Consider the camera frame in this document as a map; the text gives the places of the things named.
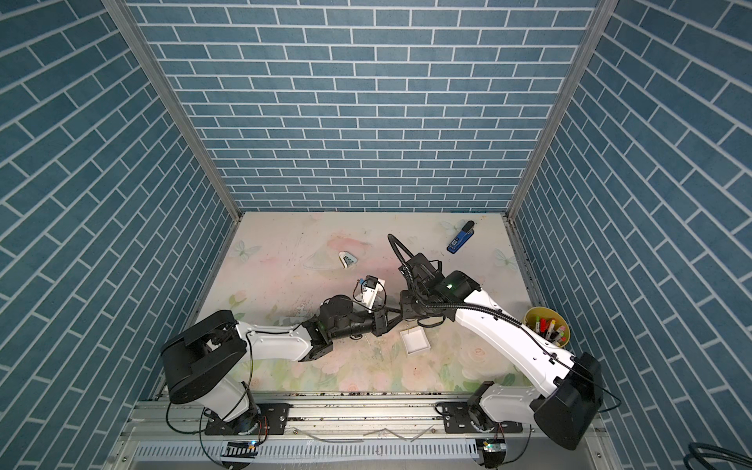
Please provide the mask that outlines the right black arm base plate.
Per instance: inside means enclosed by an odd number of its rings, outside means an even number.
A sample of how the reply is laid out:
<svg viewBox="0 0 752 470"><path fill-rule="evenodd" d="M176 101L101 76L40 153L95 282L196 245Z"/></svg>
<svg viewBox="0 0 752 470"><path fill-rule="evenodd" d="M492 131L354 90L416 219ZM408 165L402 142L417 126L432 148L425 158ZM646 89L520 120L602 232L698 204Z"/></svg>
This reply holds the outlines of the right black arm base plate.
<svg viewBox="0 0 752 470"><path fill-rule="evenodd" d="M521 433L523 425L513 421L497 422L485 415L479 405L462 401L439 401L434 409L442 418L447 434Z"/></svg>

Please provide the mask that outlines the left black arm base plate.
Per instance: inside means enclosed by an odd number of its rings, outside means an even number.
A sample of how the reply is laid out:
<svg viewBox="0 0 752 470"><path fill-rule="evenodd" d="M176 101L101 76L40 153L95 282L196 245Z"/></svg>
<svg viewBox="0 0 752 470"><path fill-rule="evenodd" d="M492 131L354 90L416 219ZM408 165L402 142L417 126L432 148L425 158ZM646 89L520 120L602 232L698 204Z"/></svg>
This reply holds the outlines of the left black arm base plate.
<svg viewBox="0 0 752 470"><path fill-rule="evenodd" d="M233 420L222 421L213 411L204 413L209 423L204 429L208 436L265 436L283 435L291 405L289 403L260 403L255 410L242 413Z"/></svg>

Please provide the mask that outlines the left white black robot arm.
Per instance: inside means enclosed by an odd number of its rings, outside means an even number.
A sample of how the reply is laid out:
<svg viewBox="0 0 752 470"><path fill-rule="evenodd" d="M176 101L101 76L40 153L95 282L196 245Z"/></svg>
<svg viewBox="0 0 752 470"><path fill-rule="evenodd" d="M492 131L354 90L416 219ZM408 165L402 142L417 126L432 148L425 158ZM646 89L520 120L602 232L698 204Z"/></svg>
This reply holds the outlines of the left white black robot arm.
<svg viewBox="0 0 752 470"><path fill-rule="evenodd" d="M230 422L257 410L253 374L244 381L232 378L240 362L314 362L333 352L336 339L382 336L402 321L399 309L366 309L344 295L325 300L317 315L295 326L252 325L221 309L162 346L168 398L173 405L199 403Z"/></svg>

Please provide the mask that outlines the white jewelry box base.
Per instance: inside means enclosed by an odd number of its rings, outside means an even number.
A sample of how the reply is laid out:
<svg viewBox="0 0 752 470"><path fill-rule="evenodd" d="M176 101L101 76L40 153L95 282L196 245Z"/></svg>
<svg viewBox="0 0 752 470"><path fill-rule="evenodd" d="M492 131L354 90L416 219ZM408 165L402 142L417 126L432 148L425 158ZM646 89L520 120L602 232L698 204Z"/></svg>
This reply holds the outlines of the white jewelry box base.
<svg viewBox="0 0 752 470"><path fill-rule="evenodd" d="M401 336L408 356L416 356L431 350L427 334L420 326L403 330L399 333L399 336Z"/></svg>

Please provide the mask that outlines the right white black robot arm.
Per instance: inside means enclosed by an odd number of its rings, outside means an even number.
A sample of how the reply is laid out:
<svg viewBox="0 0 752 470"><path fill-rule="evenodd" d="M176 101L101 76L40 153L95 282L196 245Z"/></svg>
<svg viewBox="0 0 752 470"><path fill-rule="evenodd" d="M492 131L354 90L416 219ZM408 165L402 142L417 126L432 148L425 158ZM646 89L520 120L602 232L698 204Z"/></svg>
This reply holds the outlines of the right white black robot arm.
<svg viewBox="0 0 752 470"><path fill-rule="evenodd" d="M544 340L461 271L427 283L407 280L399 303L405 318L444 317L475 333L531 382L518 392L483 383L467 403L478 429L489 431L505 421L530 424L566 450L579 446L605 393L601 364L591 354L575 356Z"/></svg>

